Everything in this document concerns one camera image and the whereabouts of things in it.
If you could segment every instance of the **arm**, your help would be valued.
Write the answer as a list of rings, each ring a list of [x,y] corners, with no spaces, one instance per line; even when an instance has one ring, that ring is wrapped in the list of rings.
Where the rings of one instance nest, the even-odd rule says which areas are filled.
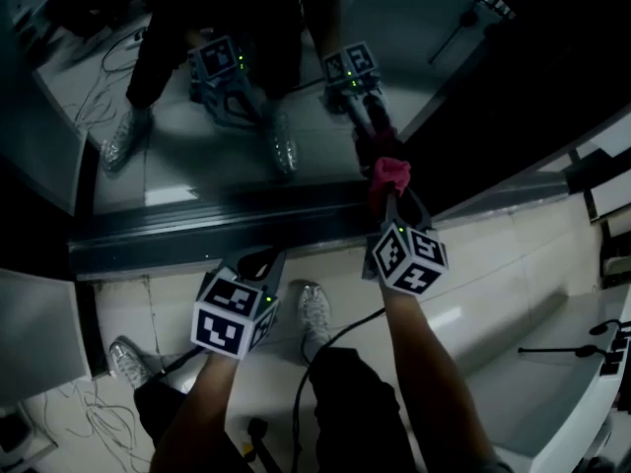
[[[407,413],[429,471],[469,471],[496,460],[456,365],[416,299],[382,287]]]
[[[339,0],[303,0],[305,21],[320,58],[341,47]]]
[[[202,471],[212,463],[214,447],[224,442],[226,410],[238,364],[220,354],[209,356],[158,443],[150,473]]]

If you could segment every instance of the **person's left arm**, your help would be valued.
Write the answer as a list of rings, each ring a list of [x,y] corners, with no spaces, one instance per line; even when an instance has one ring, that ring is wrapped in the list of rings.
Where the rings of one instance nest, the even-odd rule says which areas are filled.
[[[204,471],[212,464],[225,443],[226,411],[238,365],[237,360],[210,354],[158,443],[150,473]]]
[[[320,58],[341,47],[339,0],[303,0],[305,21]]]

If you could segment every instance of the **white cube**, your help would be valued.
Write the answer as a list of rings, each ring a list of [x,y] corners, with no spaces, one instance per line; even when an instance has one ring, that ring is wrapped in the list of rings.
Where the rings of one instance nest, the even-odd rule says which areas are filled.
[[[200,294],[190,340],[231,358],[243,359],[269,332],[278,298],[242,284],[222,268]]]
[[[421,296],[449,266],[445,245],[427,234],[392,223],[373,249],[387,287]]]

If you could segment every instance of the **red cloth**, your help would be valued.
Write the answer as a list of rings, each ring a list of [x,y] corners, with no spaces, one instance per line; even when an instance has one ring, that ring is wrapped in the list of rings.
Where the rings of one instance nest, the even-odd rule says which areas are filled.
[[[368,193],[368,204],[378,218],[386,210],[387,195],[395,190],[400,197],[410,182],[410,163],[395,158],[379,158],[375,162],[373,183]]]

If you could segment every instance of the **silver shoe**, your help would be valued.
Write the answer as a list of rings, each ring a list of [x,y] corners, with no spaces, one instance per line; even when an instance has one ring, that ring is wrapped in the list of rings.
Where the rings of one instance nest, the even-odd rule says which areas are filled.
[[[154,375],[122,336],[116,338],[109,346],[109,356],[116,372],[124,376],[134,389],[147,383]]]
[[[292,177],[298,171],[298,147],[290,136],[287,114],[279,112],[264,118],[263,135],[278,171],[287,178]]]
[[[303,331],[301,353],[310,364],[319,349],[331,339],[331,305],[322,287],[315,282],[303,284],[298,298],[298,322]]]
[[[151,109],[146,115],[134,115],[128,110],[122,116],[118,128],[111,140],[105,140],[101,146],[101,162],[106,171],[120,171],[129,161],[135,146],[149,133],[153,124]]]

